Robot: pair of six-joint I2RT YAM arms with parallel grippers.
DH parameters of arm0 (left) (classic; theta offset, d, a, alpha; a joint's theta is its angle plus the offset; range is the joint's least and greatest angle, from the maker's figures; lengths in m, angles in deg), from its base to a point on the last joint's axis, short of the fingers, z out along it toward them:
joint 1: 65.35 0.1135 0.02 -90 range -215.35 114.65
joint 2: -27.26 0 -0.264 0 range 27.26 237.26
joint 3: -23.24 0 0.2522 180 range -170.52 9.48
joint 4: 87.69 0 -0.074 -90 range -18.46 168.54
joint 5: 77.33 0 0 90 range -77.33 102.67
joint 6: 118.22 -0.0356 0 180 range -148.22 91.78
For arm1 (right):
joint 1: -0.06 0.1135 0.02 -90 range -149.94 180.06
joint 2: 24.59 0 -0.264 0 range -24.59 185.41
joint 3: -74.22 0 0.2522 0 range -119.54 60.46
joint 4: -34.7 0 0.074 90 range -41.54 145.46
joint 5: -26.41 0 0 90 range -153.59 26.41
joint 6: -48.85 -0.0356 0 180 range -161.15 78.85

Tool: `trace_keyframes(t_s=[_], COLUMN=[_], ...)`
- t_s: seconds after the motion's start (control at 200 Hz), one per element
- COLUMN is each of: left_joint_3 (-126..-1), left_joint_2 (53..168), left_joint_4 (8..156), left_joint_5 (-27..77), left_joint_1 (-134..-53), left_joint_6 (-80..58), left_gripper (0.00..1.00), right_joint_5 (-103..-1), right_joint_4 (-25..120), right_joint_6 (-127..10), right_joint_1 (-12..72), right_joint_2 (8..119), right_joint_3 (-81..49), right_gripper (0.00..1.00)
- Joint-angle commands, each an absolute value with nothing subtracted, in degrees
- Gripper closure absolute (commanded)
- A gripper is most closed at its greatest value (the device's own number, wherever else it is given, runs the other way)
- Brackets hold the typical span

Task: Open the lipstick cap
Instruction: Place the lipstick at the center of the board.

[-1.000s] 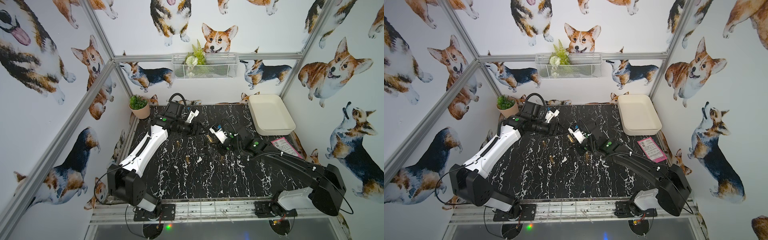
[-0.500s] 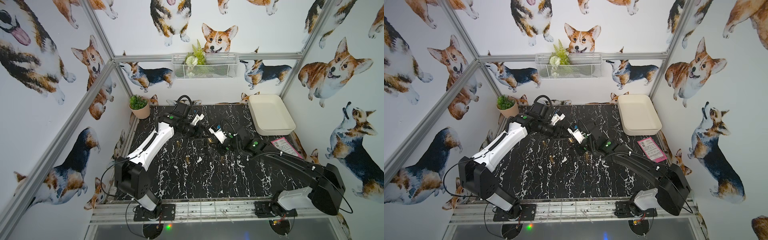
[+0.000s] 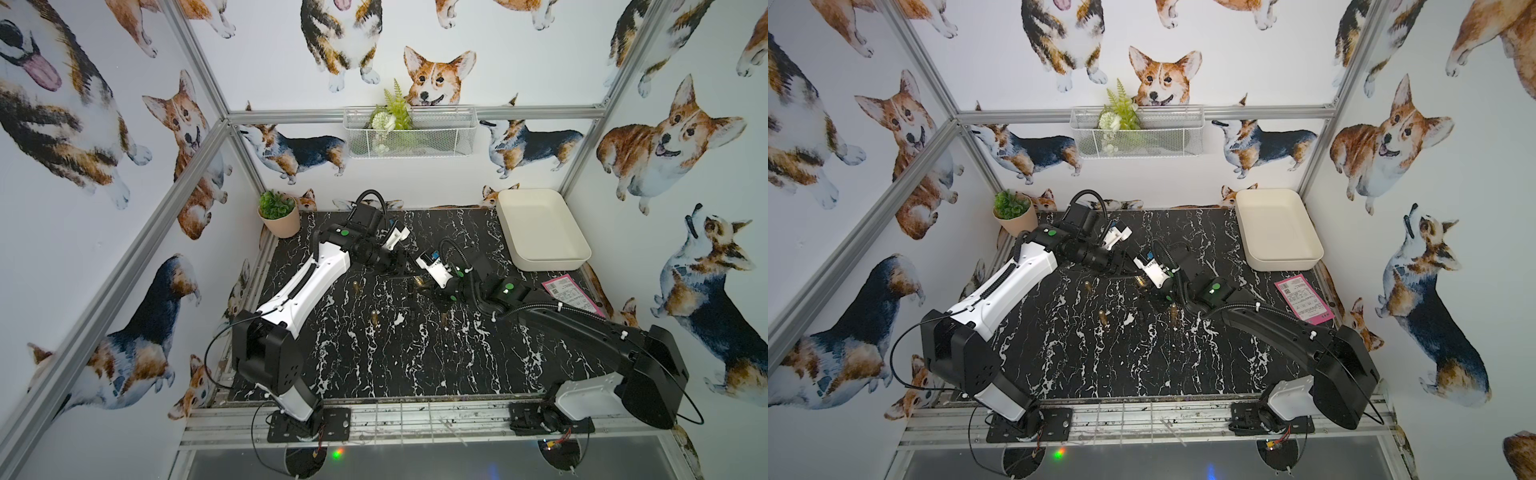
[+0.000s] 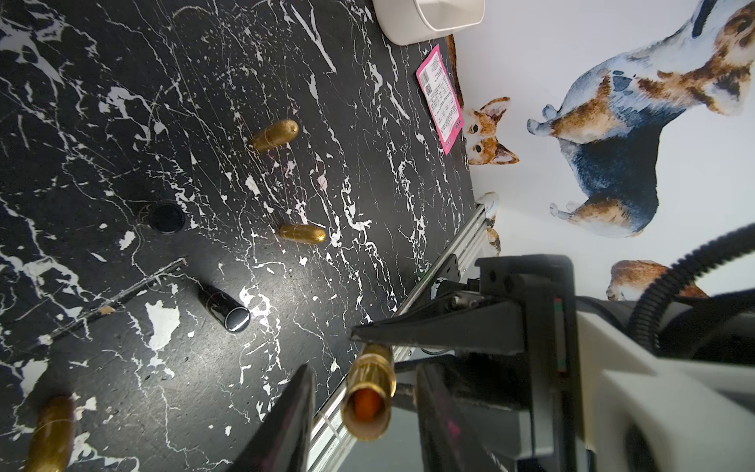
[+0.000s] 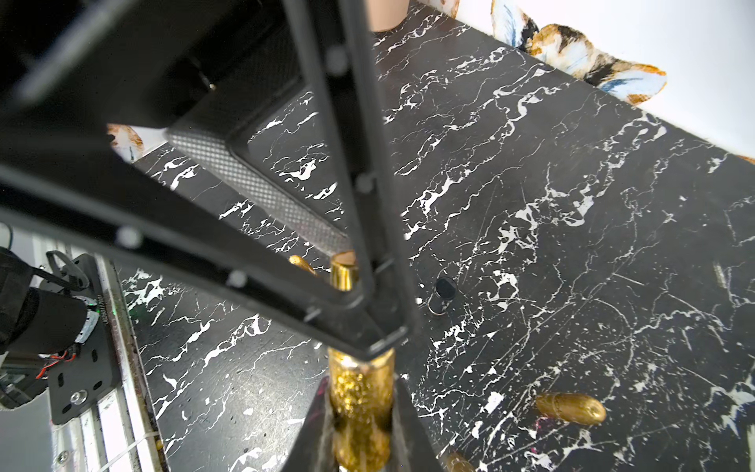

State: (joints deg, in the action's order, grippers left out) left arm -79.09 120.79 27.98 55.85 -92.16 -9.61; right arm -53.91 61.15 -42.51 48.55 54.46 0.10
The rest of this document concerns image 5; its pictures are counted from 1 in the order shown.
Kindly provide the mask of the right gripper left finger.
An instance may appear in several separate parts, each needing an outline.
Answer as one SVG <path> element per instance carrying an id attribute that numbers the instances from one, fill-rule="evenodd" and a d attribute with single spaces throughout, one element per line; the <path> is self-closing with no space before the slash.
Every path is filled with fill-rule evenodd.
<path id="1" fill-rule="evenodd" d="M 330 402 L 330 378 L 320 382 L 303 426 L 296 437 L 282 472 L 334 472 L 334 417 Z"/>

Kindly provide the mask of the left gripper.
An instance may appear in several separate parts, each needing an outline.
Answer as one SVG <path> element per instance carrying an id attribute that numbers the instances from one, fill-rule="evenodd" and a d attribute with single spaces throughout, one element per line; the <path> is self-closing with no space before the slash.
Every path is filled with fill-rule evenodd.
<path id="1" fill-rule="evenodd" d="M 250 152 L 250 134 L 314 96 L 344 211 L 331 223 Z M 106 128 L 173 146 L 324 255 L 339 291 L 127 165 Z M 372 36 L 360 1 L 5 1 L 1 212 L 31 230 L 175 277 L 361 360 L 413 324 Z"/>

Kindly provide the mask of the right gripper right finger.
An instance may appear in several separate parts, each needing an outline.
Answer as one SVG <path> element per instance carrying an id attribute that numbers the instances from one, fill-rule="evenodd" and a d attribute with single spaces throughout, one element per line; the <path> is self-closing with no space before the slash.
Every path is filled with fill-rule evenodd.
<path id="1" fill-rule="evenodd" d="M 442 471 L 411 394 L 400 378 L 394 381 L 389 471 Z"/>

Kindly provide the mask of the gold lipstick cap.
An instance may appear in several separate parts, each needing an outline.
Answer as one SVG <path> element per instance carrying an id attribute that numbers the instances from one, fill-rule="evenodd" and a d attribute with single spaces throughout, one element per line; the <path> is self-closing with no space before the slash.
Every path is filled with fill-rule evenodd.
<path id="1" fill-rule="evenodd" d="M 330 284 L 339 291 L 349 292 L 359 281 L 359 269 L 354 251 L 333 255 L 330 259 Z"/>

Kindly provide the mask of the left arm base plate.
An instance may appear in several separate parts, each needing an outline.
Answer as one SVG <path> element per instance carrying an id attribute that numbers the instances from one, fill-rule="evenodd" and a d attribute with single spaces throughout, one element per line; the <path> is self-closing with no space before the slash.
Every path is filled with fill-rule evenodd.
<path id="1" fill-rule="evenodd" d="M 88 337 L 47 371 L 51 422 L 57 426 L 96 406 L 121 381 L 96 258 L 84 254 L 73 263 L 90 281 L 88 288 L 74 294 L 88 309 Z"/>

